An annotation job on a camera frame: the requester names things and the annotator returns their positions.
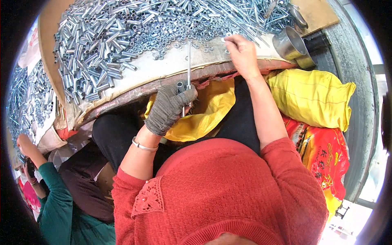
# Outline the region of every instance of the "yellow sack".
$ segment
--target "yellow sack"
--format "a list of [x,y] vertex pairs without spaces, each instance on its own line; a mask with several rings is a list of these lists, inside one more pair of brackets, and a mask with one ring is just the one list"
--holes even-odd
[[[144,118],[148,117],[156,94],[150,97]],[[192,115],[178,119],[166,133],[165,138],[172,141],[193,141],[204,137],[226,116],[236,102],[234,78],[225,81],[210,81],[204,89],[198,90]]]
[[354,83],[342,84],[327,71],[299,69],[284,70],[267,79],[267,83],[276,105],[286,116],[310,126],[347,130]]
[[338,209],[338,207],[340,207],[342,202],[332,195],[331,190],[324,190],[323,192],[325,196],[325,201],[327,202],[327,209],[329,211],[327,221],[327,223],[329,223],[329,221],[331,221],[331,218],[336,214],[336,210]]

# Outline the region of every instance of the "teal sleeve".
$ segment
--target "teal sleeve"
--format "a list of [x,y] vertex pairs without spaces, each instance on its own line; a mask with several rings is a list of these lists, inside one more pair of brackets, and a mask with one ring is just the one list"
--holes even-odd
[[40,203],[41,203],[41,207],[43,207],[44,205],[45,205],[45,203],[46,203],[46,200],[48,199],[48,197],[46,196],[46,197],[44,197],[44,198],[39,198],[39,196],[37,196],[37,198],[38,198],[38,200],[40,201]]
[[72,196],[53,163],[47,162],[38,169],[50,193],[40,200],[40,215],[37,222],[49,245],[69,245],[71,242]]

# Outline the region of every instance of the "silver bangle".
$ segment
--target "silver bangle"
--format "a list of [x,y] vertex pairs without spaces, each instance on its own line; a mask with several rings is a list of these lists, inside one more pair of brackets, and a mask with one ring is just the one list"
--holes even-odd
[[143,149],[143,150],[146,150],[146,151],[151,151],[151,152],[156,152],[158,150],[158,146],[156,148],[148,148],[148,147],[140,145],[139,143],[136,143],[135,139],[136,139],[136,136],[133,137],[132,144],[134,144],[137,148],[140,148],[140,149]]

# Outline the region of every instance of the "knitted red sweater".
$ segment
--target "knitted red sweater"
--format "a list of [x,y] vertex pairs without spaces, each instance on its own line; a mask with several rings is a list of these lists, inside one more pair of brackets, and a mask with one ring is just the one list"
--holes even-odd
[[328,217],[316,179],[288,139],[261,157],[228,139],[173,154],[145,181],[114,177],[117,244],[205,244],[222,233],[257,244],[317,244]]

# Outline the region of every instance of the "sleeve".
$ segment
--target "sleeve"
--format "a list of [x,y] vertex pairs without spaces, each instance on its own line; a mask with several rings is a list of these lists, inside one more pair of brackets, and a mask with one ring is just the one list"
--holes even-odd
[[292,244],[317,244],[328,219],[327,204],[317,180],[301,161],[288,138],[271,142],[261,151],[281,192]]
[[71,242],[72,196],[53,163],[47,162],[38,169],[49,195],[40,202],[41,214],[37,220],[41,233],[48,244],[69,245]]
[[145,180],[137,179],[118,168],[113,177],[112,197],[114,200],[114,229],[116,244],[135,244],[134,220],[131,218],[136,196],[145,184]]

